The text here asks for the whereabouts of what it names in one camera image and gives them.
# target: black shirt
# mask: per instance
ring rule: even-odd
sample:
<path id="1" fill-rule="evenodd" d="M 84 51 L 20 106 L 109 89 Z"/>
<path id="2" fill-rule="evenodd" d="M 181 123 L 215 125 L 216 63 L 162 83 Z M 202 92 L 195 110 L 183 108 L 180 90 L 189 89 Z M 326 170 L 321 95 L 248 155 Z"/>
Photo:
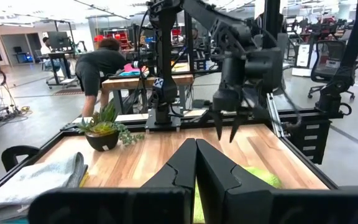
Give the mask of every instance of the black shirt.
<path id="1" fill-rule="evenodd" d="M 100 48 L 80 56 L 77 65 L 87 63 L 94 69 L 107 74 L 115 74 L 119 69 L 124 69 L 127 64 L 124 56 L 116 50 Z"/>

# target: yellow-green cloth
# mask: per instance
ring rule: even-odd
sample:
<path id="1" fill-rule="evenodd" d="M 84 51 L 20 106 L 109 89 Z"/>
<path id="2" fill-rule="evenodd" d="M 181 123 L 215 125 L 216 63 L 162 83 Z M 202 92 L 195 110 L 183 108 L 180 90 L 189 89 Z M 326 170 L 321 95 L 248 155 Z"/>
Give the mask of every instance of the yellow-green cloth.
<path id="1" fill-rule="evenodd" d="M 270 184 L 271 186 L 275 188 L 281 188 L 280 179 L 278 179 L 278 177 L 276 177 L 275 175 L 271 174 L 269 171 L 261 170 L 256 167 L 244 167 L 244 166 L 241 167 L 244 168 L 246 171 L 250 172 L 252 175 Z M 197 182 L 196 182 L 196 192 L 194 196 L 193 222 L 205 223 L 203 207 L 201 206 L 201 198 L 200 198 L 200 192 L 198 190 Z"/>

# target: desk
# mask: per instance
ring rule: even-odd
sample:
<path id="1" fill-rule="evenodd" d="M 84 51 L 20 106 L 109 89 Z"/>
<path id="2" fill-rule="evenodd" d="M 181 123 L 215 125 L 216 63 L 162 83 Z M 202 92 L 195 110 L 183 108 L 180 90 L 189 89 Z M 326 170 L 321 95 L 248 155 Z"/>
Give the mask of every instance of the desk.
<path id="1" fill-rule="evenodd" d="M 30 63 L 30 62 L 32 62 L 27 58 L 27 53 L 21 52 L 21 53 L 16 53 L 14 55 L 16 57 L 17 63 Z M 24 62 L 20 62 L 19 57 L 18 57 L 19 55 L 24 55 L 24 58 L 25 58 Z"/>
<path id="2" fill-rule="evenodd" d="M 66 87 L 69 87 L 69 86 L 76 86 L 76 85 L 71 85 L 72 82 L 75 82 L 76 79 L 75 78 L 71 78 L 71 71 L 70 71 L 70 67 L 68 66 L 68 63 L 67 63 L 67 58 L 66 58 L 66 54 L 73 54 L 74 52 L 54 52 L 54 53 L 49 53 L 48 56 L 49 56 L 49 59 L 50 59 L 50 63 L 52 64 L 52 71 L 53 71 L 53 78 L 55 79 L 55 84 L 50 84 L 49 83 L 49 80 L 51 80 L 51 78 L 49 78 L 47 80 L 47 85 L 49 86 L 49 88 L 52 88 L 52 86 L 56 86 L 56 85 L 65 85 Z M 54 59 L 63 59 L 63 63 L 65 64 L 65 68 L 66 68 L 66 75 L 67 75 L 67 79 L 64 80 L 64 81 L 60 81 L 58 75 L 57 75 L 57 71 L 56 71 L 56 68 L 53 64 L 53 60 Z"/>
<path id="3" fill-rule="evenodd" d="M 186 108 L 186 93 L 185 87 L 193 84 L 194 77 L 193 75 L 174 75 L 172 76 L 175 83 L 178 85 L 179 89 L 179 98 L 180 106 L 185 110 Z M 155 78 L 150 77 L 145 81 L 146 88 L 152 88 Z M 103 88 L 112 90 L 114 96 L 114 104 L 119 113 L 122 114 L 123 111 L 123 102 L 121 96 L 121 90 L 133 90 L 136 89 L 139 85 L 139 88 L 143 88 L 142 83 L 139 83 L 138 78 L 123 78 L 123 79 L 114 79 L 106 80 L 102 83 Z"/>
<path id="4" fill-rule="evenodd" d="M 229 144 L 230 128 L 218 141 L 214 128 L 186 129 L 179 133 L 152 133 L 135 145 L 98 152 L 84 136 L 65 137 L 37 163 L 80 151 L 88 164 L 85 187 L 141 187 L 169 160 L 187 138 L 202 138 L 235 163 L 268 170 L 284 189 L 327 189 L 264 124 L 241 126 Z"/>

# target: pink object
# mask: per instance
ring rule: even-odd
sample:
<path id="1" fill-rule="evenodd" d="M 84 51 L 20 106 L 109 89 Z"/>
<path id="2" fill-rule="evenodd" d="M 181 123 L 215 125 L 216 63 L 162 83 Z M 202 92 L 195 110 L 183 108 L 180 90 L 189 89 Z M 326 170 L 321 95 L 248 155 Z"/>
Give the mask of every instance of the pink object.
<path id="1" fill-rule="evenodd" d="M 133 72 L 133 71 L 140 72 L 138 68 L 132 68 L 132 65 L 130 63 L 124 66 L 124 72 Z"/>

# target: succulent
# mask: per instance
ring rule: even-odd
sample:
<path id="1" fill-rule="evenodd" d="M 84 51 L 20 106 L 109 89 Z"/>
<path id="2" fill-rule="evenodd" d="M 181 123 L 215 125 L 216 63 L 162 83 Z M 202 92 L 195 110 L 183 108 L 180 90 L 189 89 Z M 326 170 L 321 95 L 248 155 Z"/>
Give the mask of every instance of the succulent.
<path id="1" fill-rule="evenodd" d="M 116 122 L 117 116 L 118 113 L 114 107 L 114 103 L 110 101 L 109 104 L 101 108 L 99 112 L 95 112 L 89 122 L 83 118 L 81 123 L 77 124 L 78 128 L 76 130 L 79 133 L 87 133 L 92 136 L 104 136 L 118 131 L 119 140 L 126 146 L 144 139 L 143 134 L 131 135 L 131 132 L 125 125 Z"/>

